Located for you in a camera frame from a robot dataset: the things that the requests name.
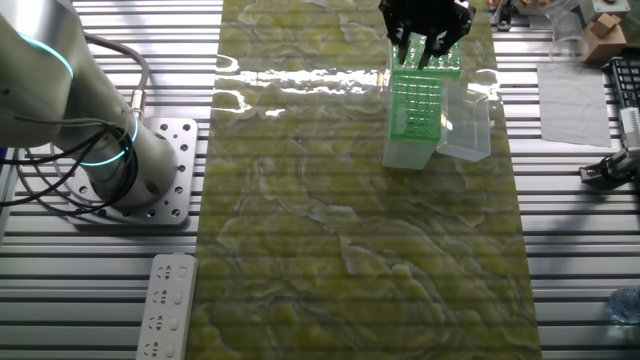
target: mounting plate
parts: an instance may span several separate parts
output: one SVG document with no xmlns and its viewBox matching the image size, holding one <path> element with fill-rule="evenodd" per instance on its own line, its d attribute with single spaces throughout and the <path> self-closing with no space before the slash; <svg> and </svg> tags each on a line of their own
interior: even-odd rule
<svg viewBox="0 0 640 360">
<path fill-rule="evenodd" d="M 148 206 L 129 212 L 107 207 L 105 211 L 100 210 L 98 213 L 69 216 L 68 219 L 72 224 L 77 226 L 179 226 L 187 220 L 198 142 L 198 124 L 193 119 L 151 118 L 145 119 L 145 125 L 151 131 L 164 136 L 175 150 L 178 169 L 173 185 L 166 194 Z M 73 190 L 81 193 L 85 198 L 100 201 L 84 170 L 79 168 L 71 183 Z M 69 204 L 70 211 L 76 209 L 76 206 Z"/>
</svg>

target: white cloth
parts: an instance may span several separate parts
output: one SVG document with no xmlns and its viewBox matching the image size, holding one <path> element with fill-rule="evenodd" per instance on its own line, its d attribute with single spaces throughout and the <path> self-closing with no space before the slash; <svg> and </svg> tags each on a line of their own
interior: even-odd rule
<svg viewBox="0 0 640 360">
<path fill-rule="evenodd" d="M 602 71 L 540 64 L 538 93 L 542 140 L 611 146 Z"/>
</svg>

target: black cable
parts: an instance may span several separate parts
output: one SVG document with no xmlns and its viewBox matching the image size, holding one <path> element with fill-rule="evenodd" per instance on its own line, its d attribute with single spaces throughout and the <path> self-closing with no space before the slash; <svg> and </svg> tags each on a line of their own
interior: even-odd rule
<svg viewBox="0 0 640 360">
<path fill-rule="evenodd" d="M 149 64 L 147 64 L 147 61 L 144 59 L 142 55 L 140 55 L 140 53 L 138 53 L 137 51 L 133 50 L 128 46 L 122 45 L 115 41 L 107 40 L 100 36 L 88 34 L 86 32 L 84 33 L 84 38 L 87 40 L 88 43 L 102 46 L 107 49 L 111 49 L 113 51 L 117 51 L 119 53 L 129 55 L 131 58 L 133 58 L 133 60 L 135 60 L 140 65 L 140 67 L 142 67 L 140 83 L 138 83 L 138 87 L 136 88 L 136 90 L 144 90 L 147 87 L 147 81 L 149 81 Z"/>
<path fill-rule="evenodd" d="M 80 157 L 78 157 L 78 160 L 76 161 L 75 164 L 73 164 L 73 166 L 71 167 L 69 172 L 66 173 L 62 178 L 60 178 L 60 180 L 57 183 L 53 184 L 53 186 L 50 186 L 50 187 L 46 188 L 45 190 L 43 190 L 43 191 L 41 191 L 41 192 L 39 192 L 37 194 L 30 195 L 30 196 L 28 196 L 26 198 L 13 200 L 13 201 L 0 202 L 0 207 L 8 207 L 8 206 L 26 204 L 26 203 L 31 202 L 33 200 L 37 200 L 37 199 L 49 194 L 53 190 L 59 188 L 60 186 L 62 186 L 62 184 L 64 184 L 65 181 L 67 181 L 71 176 L 73 176 L 73 174 L 78 169 L 78 167 L 80 167 L 80 163 L 89 155 L 91 150 L 93 150 L 93 148 L 98 144 L 100 139 L 102 139 L 102 137 L 105 134 L 107 134 L 108 132 L 109 132 L 109 129 L 105 129 L 105 130 L 95 134 L 94 136 L 92 136 L 90 138 L 90 140 L 92 141 L 91 144 L 89 146 L 87 146 L 86 149 L 84 149 L 82 154 L 80 154 Z M 16 151 L 16 154 L 14 155 L 14 158 L 17 157 L 17 156 L 18 156 L 18 152 Z"/>
<path fill-rule="evenodd" d="M 109 128 L 107 127 L 104 130 L 104 132 L 101 132 L 100 134 L 104 135 L 108 131 L 109 131 Z M 38 159 L 38 160 L 16 160 L 15 158 L 13 160 L 0 159 L 0 165 L 39 165 L 39 164 L 52 162 L 54 160 L 62 159 L 63 157 L 67 157 L 69 155 L 75 154 L 76 152 L 80 151 L 82 148 L 91 145 L 92 142 L 94 142 L 94 140 L 93 140 L 94 137 L 95 137 L 95 135 L 90 137 L 89 139 L 83 141 L 79 145 L 69 149 L 68 151 L 65 151 L 65 152 L 57 154 L 57 155 L 48 156 L 46 158 L 42 158 L 42 159 Z"/>
<path fill-rule="evenodd" d="M 130 138 L 127 139 L 129 140 L 128 143 L 124 143 L 121 144 L 121 146 L 124 149 L 130 148 L 132 149 L 133 147 L 131 146 L 131 141 Z M 31 152 L 29 150 L 27 150 L 27 154 L 29 156 L 31 156 Z M 116 202 L 120 201 L 122 198 L 124 198 L 127 193 L 129 192 L 129 190 L 131 190 L 131 187 L 133 187 L 133 183 L 135 182 L 135 177 L 132 178 L 132 176 L 130 174 L 132 174 L 131 171 L 128 171 L 128 167 L 130 165 L 130 163 L 132 161 L 136 161 L 137 157 L 135 156 L 134 153 L 131 153 L 129 150 L 127 150 L 125 152 L 125 158 L 123 159 L 123 164 L 124 164 L 124 168 L 123 169 L 117 169 L 114 172 L 114 176 L 115 173 L 123 171 L 125 174 L 125 177 L 123 179 L 123 185 L 122 187 L 120 187 L 120 191 L 117 192 L 116 194 L 114 194 L 114 196 L 110 199 L 110 200 L 106 200 L 101 202 L 101 205 L 90 205 L 90 204 L 86 204 L 86 203 L 82 203 L 79 202 L 75 199 L 73 199 L 70 196 L 65 195 L 64 193 L 62 193 L 61 191 L 59 191 L 58 189 L 55 189 L 54 192 L 60 196 L 61 198 L 67 200 L 69 203 L 79 207 L 80 209 L 76 210 L 76 211 L 67 211 L 67 210 L 62 210 L 62 209 L 58 209 L 56 207 L 53 207 L 49 204 L 46 204 L 42 199 L 36 199 L 42 206 L 44 206 L 45 208 L 51 210 L 51 211 L 55 211 L 58 213 L 63 213 L 65 215 L 81 215 L 81 214 L 88 214 L 88 213 L 93 213 L 96 211 L 99 211 L 101 209 L 104 209 L 106 207 L 109 207 L 113 204 L 115 204 Z M 46 176 L 42 173 L 42 170 L 40 170 L 40 167 L 38 165 L 33 165 L 33 168 L 36 170 L 36 173 L 38 174 L 38 176 L 40 176 L 40 179 L 42 179 L 42 181 L 44 181 L 45 184 L 47 184 L 48 186 L 53 186 L 53 184 L 51 184 L 51 182 L 46 178 Z M 22 171 L 18 168 L 18 177 L 20 178 L 20 182 L 22 183 L 22 185 L 25 187 L 25 189 L 27 190 L 27 193 L 29 193 L 29 195 L 33 194 L 33 190 L 31 190 L 31 187 L 29 186 L 28 182 L 26 181 L 26 179 L 24 178 L 24 175 L 22 174 Z"/>
<path fill-rule="evenodd" d="M 114 134 L 112 134 L 114 137 L 118 138 L 118 137 L 122 137 L 122 134 L 118 134 L 117 131 L 122 132 L 123 130 L 121 129 L 111 129 L 112 132 L 114 132 Z M 133 149 L 133 142 L 131 141 L 130 137 L 126 137 L 123 138 L 123 143 L 121 143 L 121 146 L 123 147 L 123 149 Z M 52 205 L 47 204 L 45 201 L 43 201 L 41 198 L 37 198 L 36 200 L 40 203 L 40 205 L 42 205 L 43 207 L 45 207 L 46 209 L 50 210 L 50 211 L 54 211 L 63 215 L 68 215 L 68 216 L 77 216 L 77 215 L 82 215 L 82 214 L 90 214 L 90 213 L 94 213 L 97 211 L 100 211 L 104 208 L 107 208 L 115 203 L 117 203 L 118 201 L 122 200 L 131 190 L 131 188 L 133 187 L 133 185 L 135 184 L 136 178 L 137 178 L 137 174 L 138 174 L 138 159 L 137 156 L 135 155 L 135 152 L 130 151 L 130 150 L 126 150 L 125 155 L 128 158 L 123 159 L 124 160 L 124 164 L 125 164 L 125 168 L 123 169 L 124 171 L 124 179 L 123 179 L 123 186 L 121 186 L 118 192 L 116 192 L 114 194 L 114 196 L 105 201 L 104 203 L 102 203 L 101 205 L 88 205 L 88 204 L 83 204 L 80 203 L 76 200 L 74 200 L 73 198 L 63 194 L 62 192 L 58 191 L 57 188 L 54 190 L 54 192 L 56 194 L 58 194 L 60 197 L 62 197 L 63 199 L 69 201 L 71 204 L 77 206 L 79 209 L 76 209 L 74 211 L 69 211 L 69 210 L 63 210 L 60 208 L 56 208 Z M 46 177 L 44 176 L 44 174 L 42 173 L 42 171 L 40 171 L 39 167 L 37 165 L 34 165 L 34 169 L 36 170 L 36 172 L 38 173 L 38 175 L 40 176 L 40 178 L 50 187 L 53 186 L 51 184 L 51 182 L 49 182 L 49 180 L 46 179 Z M 27 190 L 27 193 L 29 193 L 30 195 L 33 194 L 33 190 L 31 189 L 31 187 L 29 186 L 28 182 L 26 181 L 24 174 L 22 173 L 22 171 L 20 169 L 18 170 L 18 177 L 20 179 L 20 182 L 22 183 L 22 185 L 25 187 L 25 189 Z"/>
</svg>

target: blue light ring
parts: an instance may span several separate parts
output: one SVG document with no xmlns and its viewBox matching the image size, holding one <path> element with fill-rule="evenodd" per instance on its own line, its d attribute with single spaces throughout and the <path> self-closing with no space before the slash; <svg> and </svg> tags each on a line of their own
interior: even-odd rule
<svg viewBox="0 0 640 360">
<path fill-rule="evenodd" d="M 133 137 L 131 138 L 131 143 L 133 144 L 136 141 L 136 138 L 138 137 L 138 116 L 135 115 L 135 119 L 134 119 L 135 123 L 136 123 L 136 128 L 133 131 Z M 99 163 L 80 163 L 80 165 L 82 166 L 102 166 L 102 165 L 107 165 L 110 164 L 118 159 L 120 159 L 121 157 L 124 156 L 125 151 L 129 150 L 129 148 L 126 148 L 125 150 L 122 150 L 118 155 L 112 157 L 109 160 L 105 160 Z"/>
<path fill-rule="evenodd" d="M 51 46 L 43 43 L 42 41 L 36 40 L 29 35 L 25 35 L 21 33 L 19 35 L 21 38 L 23 38 L 26 42 L 28 42 L 32 46 L 40 48 L 48 52 L 49 54 L 55 56 L 56 59 L 60 60 L 60 62 L 62 62 L 62 65 L 64 65 L 67 68 L 67 70 L 69 70 L 69 74 L 71 74 L 71 80 L 73 80 L 73 69 L 71 68 L 71 64 L 69 64 L 69 62 L 67 61 L 67 59 L 64 58 L 64 56 L 60 55 L 59 52 L 55 51 Z"/>
</svg>

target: plastic bottle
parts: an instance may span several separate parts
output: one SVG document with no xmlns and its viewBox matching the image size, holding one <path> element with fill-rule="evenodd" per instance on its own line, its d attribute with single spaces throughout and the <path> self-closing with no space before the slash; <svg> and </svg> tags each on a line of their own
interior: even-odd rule
<svg viewBox="0 0 640 360">
<path fill-rule="evenodd" d="M 609 296 L 613 320 L 624 324 L 640 323 L 640 286 L 626 287 Z"/>
</svg>

